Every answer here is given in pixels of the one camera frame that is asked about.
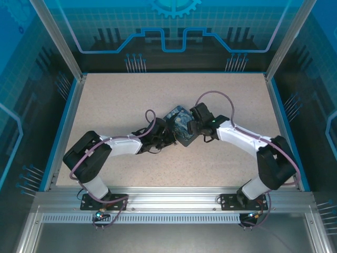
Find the dark blue patterned cloth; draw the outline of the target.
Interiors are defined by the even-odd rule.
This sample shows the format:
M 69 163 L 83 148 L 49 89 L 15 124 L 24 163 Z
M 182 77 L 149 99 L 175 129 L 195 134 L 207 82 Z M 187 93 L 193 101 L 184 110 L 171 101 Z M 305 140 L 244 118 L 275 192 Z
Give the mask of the dark blue patterned cloth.
M 176 140 L 184 147 L 188 147 L 197 138 L 197 135 L 189 134 L 187 129 L 187 124 L 194 118 L 191 112 L 181 105 L 176 106 L 163 119 L 174 132 Z

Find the aluminium front beam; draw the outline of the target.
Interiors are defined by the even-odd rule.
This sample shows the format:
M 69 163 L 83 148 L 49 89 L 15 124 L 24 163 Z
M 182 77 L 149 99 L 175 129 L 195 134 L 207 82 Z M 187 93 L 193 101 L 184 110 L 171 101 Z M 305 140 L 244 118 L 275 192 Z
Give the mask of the aluminium front beam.
M 78 213 L 78 187 L 55 187 L 35 195 L 32 212 Z M 111 187 L 112 193 L 129 196 L 129 213 L 219 213 L 216 199 L 222 193 L 236 193 L 236 187 Z M 317 206 L 311 192 L 281 187 L 270 192 L 271 213 L 310 213 Z

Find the small controller board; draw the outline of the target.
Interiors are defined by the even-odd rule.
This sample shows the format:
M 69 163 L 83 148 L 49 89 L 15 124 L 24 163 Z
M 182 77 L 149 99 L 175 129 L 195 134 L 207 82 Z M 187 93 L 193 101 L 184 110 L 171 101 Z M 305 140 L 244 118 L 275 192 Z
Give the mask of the small controller board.
M 261 215 L 263 215 L 263 210 L 255 211 L 255 212 L 249 213 L 249 214 L 245 217 L 245 219 L 246 219 L 246 220 L 258 219 Z
M 105 221 L 110 221 L 111 215 L 106 213 L 105 209 L 100 209 L 93 215 L 92 222 L 105 222 Z

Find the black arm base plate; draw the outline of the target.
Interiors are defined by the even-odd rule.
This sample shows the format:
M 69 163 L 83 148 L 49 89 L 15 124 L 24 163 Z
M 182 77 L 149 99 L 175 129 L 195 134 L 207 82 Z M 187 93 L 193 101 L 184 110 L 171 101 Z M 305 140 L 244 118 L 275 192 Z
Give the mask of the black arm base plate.
M 89 194 L 84 194 L 82 195 L 80 210 L 98 211 L 99 209 L 106 209 L 107 211 L 118 211 L 127 202 L 127 199 L 127 194 L 109 193 L 103 200 L 109 203 L 101 203 L 94 200 Z
M 268 210 L 266 195 L 261 195 L 255 200 L 248 200 L 244 205 L 241 205 L 236 194 L 220 194 L 216 198 L 216 202 L 221 206 L 222 211 L 259 211 Z

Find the aluminium table side rail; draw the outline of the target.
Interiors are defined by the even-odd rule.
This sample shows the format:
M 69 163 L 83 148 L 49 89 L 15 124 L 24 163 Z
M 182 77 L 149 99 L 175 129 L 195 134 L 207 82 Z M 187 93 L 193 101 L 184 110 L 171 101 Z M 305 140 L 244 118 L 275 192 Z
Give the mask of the aluminium table side rail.
M 65 108 L 56 132 L 55 140 L 52 145 L 43 178 L 39 187 L 39 192 L 49 191 L 54 174 L 62 166 L 63 156 L 66 151 L 68 139 L 75 119 L 76 111 L 80 102 L 82 90 L 87 78 L 87 73 L 83 74 L 81 81 L 74 80 L 68 95 Z
M 276 121 L 280 129 L 280 133 L 287 140 L 293 152 L 295 162 L 297 163 L 299 167 L 299 171 L 301 173 L 301 182 L 298 183 L 299 188 L 302 191 L 309 192 L 311 191 L 311 189 L 310 189 L 308 180 L 306 178 L 306 174 L 303 168 L 301 158 L 299 156 L 297 146 L 295 144 L 295 140 L 294 140 L 291 128 L 290 128 L 288 118 L 286 117 L 285 108 L 281 100 L 280 93 L 277 89 L 276 82 L 274 81 L 274 79 L 267 80 L 266 77 L 265 77 L 265 81 L 266 81 L 266 87 L 267 87 L 267 90 L 269 92 L 269 96 L 272 102 L 273 110 L 276 116 Z

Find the aluminium frame post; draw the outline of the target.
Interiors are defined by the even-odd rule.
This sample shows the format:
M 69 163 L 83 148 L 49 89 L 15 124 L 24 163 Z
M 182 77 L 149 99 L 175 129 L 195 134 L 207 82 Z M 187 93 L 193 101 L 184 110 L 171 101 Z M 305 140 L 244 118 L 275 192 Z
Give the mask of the aluminium frame post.
M 291 45 L 297 38 L 303 24 L 305 23 L 315 3 L 316 0 L 303 0 L 302 5 L 300 6 L 298 12 L 296 13 L 289 29 L 287 30 L 276 54 L 274 55 L 265 73 L 265 79 L 267 82 L 271 81 L 271 79 L 274 77 L 276 71 L 280 67 Z
M 62 32 L 43 0 L 29 0 L 74 78 L 82 82 L 84 74 L 76 62 Z

